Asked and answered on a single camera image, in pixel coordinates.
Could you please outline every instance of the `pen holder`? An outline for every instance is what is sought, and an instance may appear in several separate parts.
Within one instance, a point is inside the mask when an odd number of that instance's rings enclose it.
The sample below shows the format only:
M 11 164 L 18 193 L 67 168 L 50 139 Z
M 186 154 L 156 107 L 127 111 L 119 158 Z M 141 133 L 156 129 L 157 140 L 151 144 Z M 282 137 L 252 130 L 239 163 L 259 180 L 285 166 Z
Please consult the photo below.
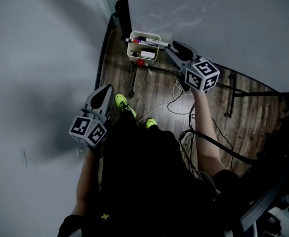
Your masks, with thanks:
M 147 34 L 147 33 L 142 33 L 142 32 L 132 32 L 130 34 L 130 39 L 137 39 L 138 37 L 145 37 L 145 38 L 150 38 L 153 40 L 161 40 L 161 37 L 155 34 Z M 143 48 L 148 48 L 151 49 L 155 52 L 155 58 L 154 59 L 147 59 L 147 58 L 142 58 L 142 57 L 134 57 L 132 54 L 134 52 L 141 52 L 141 49 Z M 158 52 L 159 52 L 159 46 L 151 46 L 151 45 L 144 45 L 141 43 L 128 43 L 128 48 L 127 48 L 127 55 L 130 61 L 132 62 L 137 62 L 137 60 L 141 59 L 144 60 L 146 64 L 148 65 L 153 65 L 155 62 L 156 58 L 158 57 Z

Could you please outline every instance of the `whiteboard marker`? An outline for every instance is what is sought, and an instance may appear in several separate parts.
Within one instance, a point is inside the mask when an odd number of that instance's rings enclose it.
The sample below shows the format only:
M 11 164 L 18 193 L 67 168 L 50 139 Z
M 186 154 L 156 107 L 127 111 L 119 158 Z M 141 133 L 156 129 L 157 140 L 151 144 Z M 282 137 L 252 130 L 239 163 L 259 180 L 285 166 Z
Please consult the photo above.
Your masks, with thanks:
M 149 38 L 146 38 L 146 37 L 138 37 L 138 39 L 142 40 L 142 41 L 145 41 L 147 43 L 150 43 L 150 44 L 157 44 L 157 45 L 167 46 L 168 48 L 170 48 L 170 44 L 168 44 L 166 42 L 163 42 L 163 41 L 158 41 L 156 39 L 149 39 Z

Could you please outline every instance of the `person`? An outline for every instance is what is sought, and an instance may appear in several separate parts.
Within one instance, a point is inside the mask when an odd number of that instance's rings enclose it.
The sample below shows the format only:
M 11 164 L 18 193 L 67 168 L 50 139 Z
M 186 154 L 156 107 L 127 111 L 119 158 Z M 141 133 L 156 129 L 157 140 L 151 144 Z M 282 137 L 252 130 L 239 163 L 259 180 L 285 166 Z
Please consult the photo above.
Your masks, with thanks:
M 193 91 L 196 130 L 217 140 L 208 101 Z M 170 131 L 152 118 L 137 128 L 135 111 L 117 94 L 122 115 L 105 141 L 102 189 L 98 191 L 99 158 L 88 151 L 77 186 L 77 202 L 60 227 L 64 236 L 221 236 L 226 218 L 238 217 L 227 203 L 216 203 L 216 189 L 232 199 L 239 177 L 227 170 L 219 149 L 196 137 L 199 171 L 211 182 L 192 175 Z

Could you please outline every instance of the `black metal frame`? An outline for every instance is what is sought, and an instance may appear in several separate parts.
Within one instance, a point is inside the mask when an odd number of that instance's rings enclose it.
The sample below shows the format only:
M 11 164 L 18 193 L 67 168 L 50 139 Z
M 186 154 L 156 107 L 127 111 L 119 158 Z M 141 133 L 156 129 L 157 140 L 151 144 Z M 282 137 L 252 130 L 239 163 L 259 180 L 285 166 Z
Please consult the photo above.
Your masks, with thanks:
M 120 1 L 118 1 L 116 6 L 115 6 L 115 9 L 117 11 L 117 15 L 118 15 L 118 19 L 119 19 L 119 22 L 120 22 L 120 26 L 122 28 L 123 35 L 128 38 L 128 36 L 132 32 L 132 25 L 131 25 L 131 19 L 130 19 L 128 0 L 120 0 Z M 235 100 L 236 97 L 247 97 L 247 96 L 279 96 L 279 97 L 286 96 L 286 97 L 289 97 L 289 93 L 278 92 L 278 91 L 274 90 L 273 88 L 265 85 L 264 83 L 254 79 L 254 78 L 251 78 L 251 77 L 249 77 L 247 75 L 239 73 L 239 72 L 237 72 L 235 70 L 232 70 L 232 69 L 227 68 L 225 66 L 222 66 L 220 64 L 214 63 L 214 65 L 216 67 L 218 67 L 218 68 L 221 68 L 221 69 L 230 70 L 231 71 L 231 75 L 229 76 L 229 78 L 231 80 L 233 80 L 233 86 L 225 85 L 223 83 L 218 83 L 218 82 L 216 84 L 218 86 L 225 87 L 225 88 L 228 88 L 228 89 L 232 90 L 230 112 L 225 113 L 224 114 L 225 117 L 229 117 L 229 118 L 232 117 L 233 108 L 234 108 L 234 100 Z M 130 90 L 130 96 L 129 96 L 130 98 L 132 98 L 133 95 L 134 95 L 133 88 L 134 88 L 135 77 L 136 77 L 136 72 L 137 72 L 138 68 L 161 71 L 161 72 L 170 73 L 170 74 L 177 75 L 177 76 L 180 75 L 179 72 L 174 71 L 174 70 L 161 69 L 161 68 L 151 67 L 151 66 L 141 66 L 140 67 L 140 66 L 138 66 L 137 64 L 135 64 L 133 62 L 131 62 L 131 66 L 132 66 L 132 69 L 133 69 L 133 78 L 132 78 L 132 84 L 131 84 L 131 90 Z M 253 93 L 251 93 L 251 92 L 245 92 L 243 90 L 237 89 L 236 88 L 237 74 L 242 75 L 244 77 L 247 77 L 247 78 L 249 78 L 251 80 L 254 80 L 254 81 L 258 82 L 259 84 L 264 85 L 265 87 L 271 89 L 271 91 L 253 92 Z

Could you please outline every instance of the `black shorts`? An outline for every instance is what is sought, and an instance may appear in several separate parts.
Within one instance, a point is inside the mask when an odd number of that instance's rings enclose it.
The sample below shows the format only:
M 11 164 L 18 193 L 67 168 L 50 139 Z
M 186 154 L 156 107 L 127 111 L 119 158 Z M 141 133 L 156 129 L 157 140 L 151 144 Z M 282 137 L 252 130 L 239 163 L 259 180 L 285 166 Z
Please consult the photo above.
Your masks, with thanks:
M 213 177 L 222 192 L 238 180 L 228 170 Z M 93 236 L 221 234 L 216 197 L 208 182 L 186 168 L 173 133 L 155 125 L 140 130 L 132 113 L 125 111 L 106 141 L 97 203 L 84 219 L 69 216 L 62 227 L 76 222 L 75 228 L 81 225 L 83 233 Z

